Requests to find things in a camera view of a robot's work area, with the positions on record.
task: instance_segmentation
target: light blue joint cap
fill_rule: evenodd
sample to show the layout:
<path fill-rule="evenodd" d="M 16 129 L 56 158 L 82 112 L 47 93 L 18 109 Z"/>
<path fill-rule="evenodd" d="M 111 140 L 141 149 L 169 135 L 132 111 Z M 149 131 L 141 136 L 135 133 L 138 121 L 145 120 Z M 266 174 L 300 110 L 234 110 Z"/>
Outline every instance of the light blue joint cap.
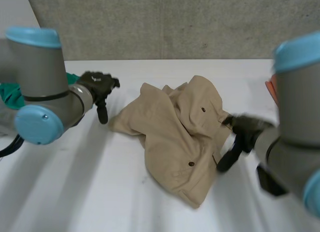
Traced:
<path fill-rule="evenodd" d="M 320 31 L 285 41 L 274 50 L 276 73 L 292 71 L 320 62 Z"/>
<path fill-rule="evenodd" d="M 38 105 L 22 107 L 16 114 L 14 124 L 19 135 L 36 145 L 46 145 L 64 133 L 64 125 L 51 110 Z"/>
<path fill-rule="evenodd" d="M 12 26 L 6 30 L 5 36 L 11 41 L 30 46 L 61 48 L 59 35 L 54 29 Z"/>
<path fill-rule="evenodd" d="M 320 218 L 320 170 L 316 171 L 307 181 L 303 192 L 303 202 L 313 215 Z"/>

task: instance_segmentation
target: wrinkled fabric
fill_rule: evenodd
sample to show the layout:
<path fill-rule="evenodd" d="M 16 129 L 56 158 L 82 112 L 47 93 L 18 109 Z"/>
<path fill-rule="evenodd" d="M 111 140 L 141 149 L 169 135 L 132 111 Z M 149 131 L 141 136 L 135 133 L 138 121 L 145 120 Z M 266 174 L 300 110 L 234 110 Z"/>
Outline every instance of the wrinkled fabric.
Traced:
<path fill-rule="evenodd" d="M 198 208 L 216 177 L 220 150 L 231 132 L 221 125 L 227 116 L 214 85 L 194 76 L 174 90 L 144 83 L 140 96 L 111 119 L 109 128 L 140 135 L 151 175 Z"/>

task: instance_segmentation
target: shirt pocket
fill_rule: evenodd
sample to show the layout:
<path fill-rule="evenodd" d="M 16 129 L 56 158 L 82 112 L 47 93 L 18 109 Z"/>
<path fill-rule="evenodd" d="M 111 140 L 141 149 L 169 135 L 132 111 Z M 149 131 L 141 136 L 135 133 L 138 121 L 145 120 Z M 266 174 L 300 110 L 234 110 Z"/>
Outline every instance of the shirt pocket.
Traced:
<path fill-rule="evenodd" d="M 221 115 L 222 111 L 220 105 L 215 105 L 215 102 L 212 102 L 209 98 L 201 102 L 201 111 L 202 117 L 200 125 L 208 135 L 214 136 L 221 126 L 224 116 Z"/>

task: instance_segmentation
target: gray concrete wall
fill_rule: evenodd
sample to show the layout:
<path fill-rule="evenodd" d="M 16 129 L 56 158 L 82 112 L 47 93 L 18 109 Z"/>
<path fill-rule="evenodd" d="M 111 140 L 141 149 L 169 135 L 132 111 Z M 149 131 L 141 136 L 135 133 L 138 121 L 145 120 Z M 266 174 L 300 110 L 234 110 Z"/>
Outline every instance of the gray concrete wall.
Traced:
<path fill-rule="evenodd" d="M 29 0 L 67 60 L 271 58 L 320 29 L 320 0 Z"/>

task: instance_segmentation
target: black cable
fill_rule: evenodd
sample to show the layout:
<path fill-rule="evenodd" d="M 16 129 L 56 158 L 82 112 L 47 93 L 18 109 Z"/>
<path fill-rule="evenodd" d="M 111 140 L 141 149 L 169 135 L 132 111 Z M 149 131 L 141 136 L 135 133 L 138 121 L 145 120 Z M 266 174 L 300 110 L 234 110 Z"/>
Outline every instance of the black cable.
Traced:
<path fill-rule="evenodd" d="M 24 141 L 25 140 L 18 134 L 10 145 L 0 151 L 0 157 L 11 155 L 22 146 Z"/>

